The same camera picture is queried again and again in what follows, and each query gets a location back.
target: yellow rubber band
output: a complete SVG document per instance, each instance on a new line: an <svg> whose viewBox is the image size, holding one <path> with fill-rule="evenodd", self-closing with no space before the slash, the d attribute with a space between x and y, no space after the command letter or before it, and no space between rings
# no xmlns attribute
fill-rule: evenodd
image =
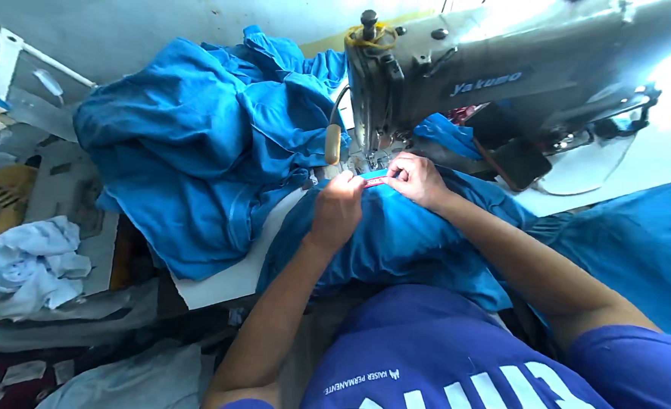
<svg viewBox="0 0 671 409"><path fill-rule="evenodd" d="M377 44L376 42L383 37L386 33L390 34L394 38L394 42L386 45ZM351 34L355 34L356 39L351 38ZM346 44L352 47L373 47L378 48L379 50L388 50L393 48L396 45L396 38L398 35L394 28L386 25L385 23L376 23L376 37L373 39L373 42L367 42L362 39L363 37L363 25L354 25L346 31Z"/></svg>

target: shirt sleeve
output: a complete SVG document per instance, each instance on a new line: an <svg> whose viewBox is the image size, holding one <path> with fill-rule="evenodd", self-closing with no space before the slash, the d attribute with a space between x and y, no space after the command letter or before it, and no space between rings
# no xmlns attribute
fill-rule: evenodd
<svg viewBox="0 0 671 409"><path fill-rule="evenodd" d="M240 399L225 404L222 409L275 409L271 404L259 399Z"/></svg>
<svg viewBox="0 0 671 409"><path fill-rule="evenodd" d="M671 407L671 336L608 325L580 336L570 364L616 409Z"/></svg>

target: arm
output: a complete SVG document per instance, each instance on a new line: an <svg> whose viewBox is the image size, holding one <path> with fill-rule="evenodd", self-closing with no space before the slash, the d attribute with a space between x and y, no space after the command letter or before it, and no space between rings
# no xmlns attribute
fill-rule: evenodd
<svg viewBox="0 0 671 409"><path fill-rule="evenodd" d="M628 300L555 250L448 190L428 159L400 153L388 176L389 186L457 227L507 283L545 314L561 347L604 325L659 330Z"/></svg>
<svg viewBox="0 0 671 409"><path fill-rule="evenodd" d="M279 407L275 383L279 367L293 344L310 293L361 219L364 185L363 178L347 171L320 192L310 233L250 312L212 377L202 408L247 398Z"/></svg>

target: light blue cloth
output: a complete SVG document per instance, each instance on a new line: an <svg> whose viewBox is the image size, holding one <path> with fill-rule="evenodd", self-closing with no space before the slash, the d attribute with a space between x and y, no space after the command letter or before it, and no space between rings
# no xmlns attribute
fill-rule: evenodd
<svg viewBox="0 0 671 409"><path fill-rule="evenodd" d="M436 142L469 159L482 159L482 154L474 146L472 128L454 125L444 115L427 116L421 124L414 128L414 135Z"/></svg>
<svg viewBox="0 0 671 409"><path fill-rule="evenodd" d="M448 134L435 134L448 137ZM502 188L464 173L439 168L449 190L513 226L524 227L535 216ZM385 170L362 175L374 178ZM258 290L264 290L285 268L310 231L314 202L326 182L310 189L287 214L265 258ZM314 294L330 293L352 279L380 284L428 284L456 291L488 311L512 303L490 266L448 221L413 203L387 185L367 188L362 222L331 261Z"/></svg>
<svg viewBox="0 0 671 409"><path fill-rule="evenodd" d="M525 231L671 334L671 183L540 218Z"/></svg>
<svg viewBox="0 0 671 409"><path fill-rule="evenodd" d="M236 47L174 40L75 115L105 183L99 206L123 211L179 278L236 264L276 203L325 165L345 73L343 53L306 60L257 26Z"/></svg>

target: yakumo logo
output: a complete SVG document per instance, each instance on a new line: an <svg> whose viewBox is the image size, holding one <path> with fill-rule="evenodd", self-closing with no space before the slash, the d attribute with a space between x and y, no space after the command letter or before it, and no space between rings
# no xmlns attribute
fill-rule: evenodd
<svg viewBox="0 0 671 409"><path fill-rule="evenodd" d="M506 82L517 81L518 79L520 79L520 77L522 77L522 72L510 75L503 75L501 77L492 79L478 79L476 82L468 82L468 83L465 82L463 84L459 84L456 87L454 87L454 92L449 94L449 97L453 97L454 95L457 95L460 92L469 92L472 89L494 87L495 85L504 84Z"/></svg>

